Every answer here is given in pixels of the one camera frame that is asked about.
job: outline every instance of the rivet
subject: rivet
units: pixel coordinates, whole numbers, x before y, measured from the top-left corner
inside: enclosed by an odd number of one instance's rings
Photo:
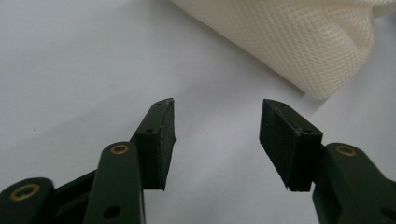
[[[35,195],[39,190],[39,185],[27,184],[12,191],[12,193],[9,195],[9,199],[14,202],[23,201]]]
[[[356,156],[357,152],[355,149],[351,148],[351,147],[346,147],[346,146],[338,146],[335,148],[335,150],[337,150],[339,153],[345,155],[345,156]]]
[[[114,155],[120,155],[129,150],[129,147],[126,145],[117,145],[110,149],[110,152]]]

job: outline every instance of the white mesh fabric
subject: white mesh fabric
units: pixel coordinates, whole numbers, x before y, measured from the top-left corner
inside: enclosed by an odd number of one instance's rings
[[[373,7],[396,0],[172,0],[315,98],[363,65]]]

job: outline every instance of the screw hole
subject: screw hole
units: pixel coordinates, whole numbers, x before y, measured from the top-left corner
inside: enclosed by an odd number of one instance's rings
[[[27,184],[12,191],[9,199],[14,202],[23,201],[35,195],[40,190],[37,184]]]
[[[21,189],[20,191],[18,191],[18,192],[16,193],[16,195],[17,195],[17,197],[20,197],[20,198],[26,197],[27,195],[29,195],[30,193],[32,193],[33,190],[34,190],[33,187],[27,187],[27,188],[25,188],[25,189]]]
[[[114,146],[113,148],[110,149],[110,152],[114,155],[120,155],[129,150],[129,147],[126,145],[118,145]]]
[[[386,217],[396,220],[396,211],[394,209],[390,208],[382,208],[381,209],[382,214],[384,214]]]
[[[106,219],[112,219],[117,217],[121,212],[121,209],[118,206],[108,207],[103,213],[103,217]]]

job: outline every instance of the textured fabric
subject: textured fabric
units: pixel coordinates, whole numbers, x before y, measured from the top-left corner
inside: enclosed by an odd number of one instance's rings
[[[373,7],[396,0],[172,0],[315,98],[361,68]]]

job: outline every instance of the white surface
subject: white surface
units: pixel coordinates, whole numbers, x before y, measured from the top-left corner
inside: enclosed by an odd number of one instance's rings
[[[1,1],[0,189],[88,173],[174,97],[177,142],[166,192],[145,192],[148,224],[318,223],[312,193],[286,191],[259,143],[262,99],[396,180],[396,14],[375,26],[367,63],[316,101],[168,1]]]

